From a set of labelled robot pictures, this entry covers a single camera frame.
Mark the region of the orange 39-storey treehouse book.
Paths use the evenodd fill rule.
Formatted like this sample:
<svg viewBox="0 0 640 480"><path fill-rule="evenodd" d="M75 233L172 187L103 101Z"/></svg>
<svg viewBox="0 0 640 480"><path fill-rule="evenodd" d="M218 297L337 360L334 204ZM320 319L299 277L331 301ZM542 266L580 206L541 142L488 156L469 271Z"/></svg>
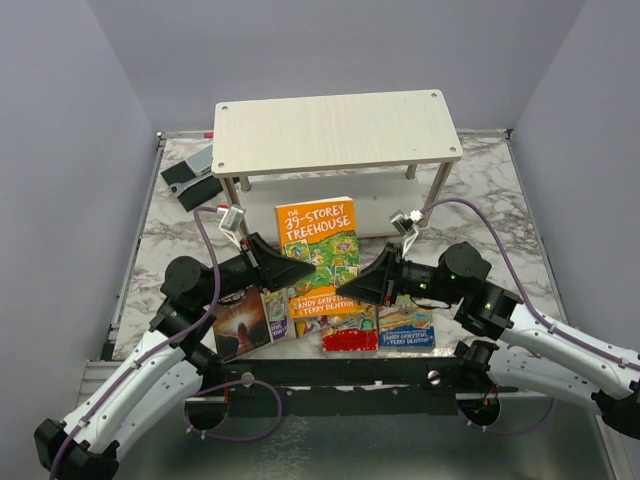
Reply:
<svg viewBox="0 0 640 480"><path fill-rule="evenodd" d="M360 253L355 202L347 196L280 205L275 218L281 252L313 266L286 289L294 319L356 314L357 300L336 289L359 273Z"/></svg>

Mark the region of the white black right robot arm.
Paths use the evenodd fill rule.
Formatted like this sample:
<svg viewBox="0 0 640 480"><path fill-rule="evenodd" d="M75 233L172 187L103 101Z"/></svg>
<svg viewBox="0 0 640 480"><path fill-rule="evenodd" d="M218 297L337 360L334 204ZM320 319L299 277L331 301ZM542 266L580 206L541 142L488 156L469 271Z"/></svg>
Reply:
<svg viewBox="0 0 640 480"><path fill-rule="evenodd" d="M469 390L487 385L532 390L575 403L613 430L639 436L639 354L600 341L529 308L487 278L488 261L469 243L449 247L435 266L403 258L387 244L339 295L380 307L398 296L455 306L454 319L475 335L460 342L459 378Z"/></svg>

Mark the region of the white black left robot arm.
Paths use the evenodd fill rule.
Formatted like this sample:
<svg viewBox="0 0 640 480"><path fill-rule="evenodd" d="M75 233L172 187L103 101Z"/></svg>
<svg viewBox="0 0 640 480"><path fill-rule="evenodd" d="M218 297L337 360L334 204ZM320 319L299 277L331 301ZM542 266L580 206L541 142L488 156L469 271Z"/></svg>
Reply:
<svg viewBox="0 0 640 480"><path fill-rule="evenodd" d="M257 233L239 253L206 266L181 256L165 270L165 299L133 353L98 390L63 420L44 420L34 439L53 479L111 479L125 451L175 405L224 381L220 358L202 340L218 301L255 287L278 291L314 272Z"/></svg>

